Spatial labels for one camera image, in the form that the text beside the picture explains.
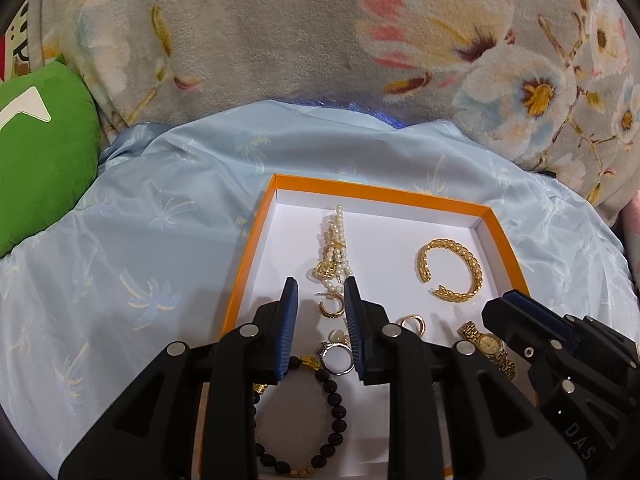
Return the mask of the gold wrist watch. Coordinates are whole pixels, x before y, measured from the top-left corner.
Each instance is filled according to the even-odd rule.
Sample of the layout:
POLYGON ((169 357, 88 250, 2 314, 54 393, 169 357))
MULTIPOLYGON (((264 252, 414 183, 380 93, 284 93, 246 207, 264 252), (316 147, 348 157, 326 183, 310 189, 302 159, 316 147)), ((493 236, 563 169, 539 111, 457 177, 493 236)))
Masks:
POLYGON ((509 380, 513 380, 516 375, 515 363, 506 353, 504 342, 492 333, 483 333, 477 329, 472 321, 465 322, 458 328, 458 335, 474 344, 481 354, 495 364, 500 372, 509 380))

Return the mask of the gold hoop earring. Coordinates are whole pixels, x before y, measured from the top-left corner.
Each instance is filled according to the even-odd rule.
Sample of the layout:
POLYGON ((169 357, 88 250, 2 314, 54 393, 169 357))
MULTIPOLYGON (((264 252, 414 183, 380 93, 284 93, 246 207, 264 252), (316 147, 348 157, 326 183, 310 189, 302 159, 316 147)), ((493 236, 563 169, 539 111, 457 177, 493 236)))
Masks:
POLYGON ((339 292, 319 292, 318 296, 321 298, 318 303, 321 316, 336 320, 345 314, 345 300, 342 294, 339 292))
POLYGON ((405 315, 402 318, 398 318, 397 324, 406 330, 410 330, 422 338, 427 332, 427 326, 424 318, 418 314, 405 315))

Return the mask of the orange cardboard tray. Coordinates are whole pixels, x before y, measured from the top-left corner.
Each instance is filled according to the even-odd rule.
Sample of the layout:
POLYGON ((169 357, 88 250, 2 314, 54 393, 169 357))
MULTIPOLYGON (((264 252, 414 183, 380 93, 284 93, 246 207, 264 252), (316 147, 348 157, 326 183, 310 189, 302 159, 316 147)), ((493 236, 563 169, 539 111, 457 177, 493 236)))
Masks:
MULTIPOLYGON (((344 211, 348 260, 362 299, 382 304, 390 322, 409 314, 424 318, 422 340, 450 347, 457 329, 474 321, 487 332, 480 311, 503 292, 529 289, 518 258, 494 211, 483 205, 377 186, 275 174, 258 200, 256 216, 232 287, 221 335, 250 322, 261 304, 276 300, 287 278, 298 284, 299 307, 293 336, 294 356, 316 357, 332 330, 347 332, 346 315, 324 318, 312 275, 335 207, 344 211), (428 251, 432 280, 416 270, 419 249, 446 238, 469 249, 480 264, 483 285, 462 304, 434 296, 438 285, 467 292, 472 273, 449 249, 428 251)), ((364 386, 356 370, 335 377, 346 402, 345 441, 305 479, 386 479, 389 386, 364 386)), ((310 466, 311 456, 330 432, 326 396, 310 370, 294 372, 282 386, 269 387, 257 413, 257 437, 266 451, 292 468, 310 466)))

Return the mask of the pearl and gold brooch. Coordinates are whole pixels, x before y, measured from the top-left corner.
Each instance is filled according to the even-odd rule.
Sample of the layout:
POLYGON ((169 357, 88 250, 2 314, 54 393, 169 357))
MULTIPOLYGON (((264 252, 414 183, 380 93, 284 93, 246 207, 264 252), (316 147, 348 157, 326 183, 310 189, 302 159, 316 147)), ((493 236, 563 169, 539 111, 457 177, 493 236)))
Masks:
POLYGON ((344 283, 352 276, 352 266, 348 260, 344 211, 341 205, 335 207, 334 213, 326 222, 321 258, 314 267, 312 275, 333 297, 344 292, 344 283))

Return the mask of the light blue palm-print sheet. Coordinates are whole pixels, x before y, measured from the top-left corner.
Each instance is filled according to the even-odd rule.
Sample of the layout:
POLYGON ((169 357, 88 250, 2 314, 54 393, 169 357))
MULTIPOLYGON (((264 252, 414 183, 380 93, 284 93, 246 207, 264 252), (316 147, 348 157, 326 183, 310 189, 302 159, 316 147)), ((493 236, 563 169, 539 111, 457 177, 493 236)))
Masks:
POLYGON ((486 205, 536 300, 639 335, 623 245, 593 206, 450 122, 265 101, 138 125, 71 212, 1 261, 1 405, 48 474, 166 344, 220 333, 275 174, 486 205))

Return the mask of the grey floral blanket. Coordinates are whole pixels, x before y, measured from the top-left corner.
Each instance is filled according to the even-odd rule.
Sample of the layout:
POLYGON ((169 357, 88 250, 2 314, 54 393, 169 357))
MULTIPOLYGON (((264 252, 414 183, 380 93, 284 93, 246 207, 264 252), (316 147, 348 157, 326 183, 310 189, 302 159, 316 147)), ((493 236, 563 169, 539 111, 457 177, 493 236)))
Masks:
POLYGON ((614 220, 639 188, 639 36, 616 0, 28 0, 105 135, 274 99, 447 119, 614 220))

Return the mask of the green plush pillow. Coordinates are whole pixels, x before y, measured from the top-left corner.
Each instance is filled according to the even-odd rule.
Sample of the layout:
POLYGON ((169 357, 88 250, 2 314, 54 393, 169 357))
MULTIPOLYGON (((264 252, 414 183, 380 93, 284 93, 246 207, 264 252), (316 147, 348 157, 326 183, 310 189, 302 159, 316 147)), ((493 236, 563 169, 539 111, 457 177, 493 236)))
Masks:
POLYGON ((98 171, 96 104, 71 68, 53 62, 1 85, 1 253, 52 226, 98 171))

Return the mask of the orange cartoon print cushion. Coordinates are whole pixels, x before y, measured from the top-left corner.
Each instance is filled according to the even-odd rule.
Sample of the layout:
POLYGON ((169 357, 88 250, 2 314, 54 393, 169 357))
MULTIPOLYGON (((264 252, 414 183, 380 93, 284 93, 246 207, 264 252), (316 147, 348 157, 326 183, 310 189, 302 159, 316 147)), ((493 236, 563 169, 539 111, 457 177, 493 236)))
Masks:
POLYGON ((28 1, 25 1, 1 37, 1 82, 30 72, 27 33, 28 1))

